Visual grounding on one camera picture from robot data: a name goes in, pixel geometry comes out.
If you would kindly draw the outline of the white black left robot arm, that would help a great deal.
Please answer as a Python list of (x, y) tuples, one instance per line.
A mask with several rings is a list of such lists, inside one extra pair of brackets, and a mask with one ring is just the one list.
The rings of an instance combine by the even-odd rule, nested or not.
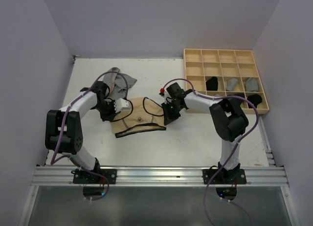
[(45, 146), (54, 152), (50, 164), (69, 158), (74, 165), (84, 169), (84, 177), (97, 183), (102, 177), (100, 164), (83, 146), (81, 119), (90, 110), (97, 110), (102, 121), (112, 122), (116, 117), (115, 101), (109, 99), (109, 86), (97, 81), (83, 88), (79, 96), (59, 110), (50, 110), (46, 116)]

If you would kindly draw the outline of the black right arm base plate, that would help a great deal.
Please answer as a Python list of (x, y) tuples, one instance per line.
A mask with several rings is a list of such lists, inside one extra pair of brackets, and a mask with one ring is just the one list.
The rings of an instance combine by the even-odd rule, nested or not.
[[(208, 184), (217, 170), (217, 168), (202, 169), (203, 183)], [(244, 169), (235, 171), (222, 170), (211, 180), (210, 184), (247, 184), (246, 174)]]

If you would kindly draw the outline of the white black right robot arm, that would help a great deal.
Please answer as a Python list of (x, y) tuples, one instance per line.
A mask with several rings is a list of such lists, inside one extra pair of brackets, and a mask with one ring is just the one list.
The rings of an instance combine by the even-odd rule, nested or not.
[(241, 108), (243, 101), (240, 98), (244, 98), (244, 94), (237, 93), (227, 99), (219, 99), (181, 88), (172, 92), (161, 89), (159, 94), (164, 98), (161, 106), (165, 125), (177, 120), (183, 109), (195, 109), (211, 115), (216, 133), (222, 139), (218, 178), (223, 183), (231, 182), (240, 169), (239, 138), (248, 126), (248, 119)]

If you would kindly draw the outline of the beige underwear with navy trim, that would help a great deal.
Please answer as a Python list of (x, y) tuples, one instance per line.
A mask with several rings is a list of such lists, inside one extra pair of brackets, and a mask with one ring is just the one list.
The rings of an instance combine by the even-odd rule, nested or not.
[(131, 109), (123, 110), (111, 122), (116, 138), (137, 133), (165, 131), (163, 109), (160, 104), (148, 97), (130, 100)]

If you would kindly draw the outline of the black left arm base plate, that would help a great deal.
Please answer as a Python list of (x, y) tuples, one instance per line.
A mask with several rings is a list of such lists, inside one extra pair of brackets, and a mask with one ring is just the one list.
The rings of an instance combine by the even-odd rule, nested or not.
[(71, 173), (74, 184), (115, 184), (117, 177), (116, 169), (100, 169), (96, 174), (75, 169)]

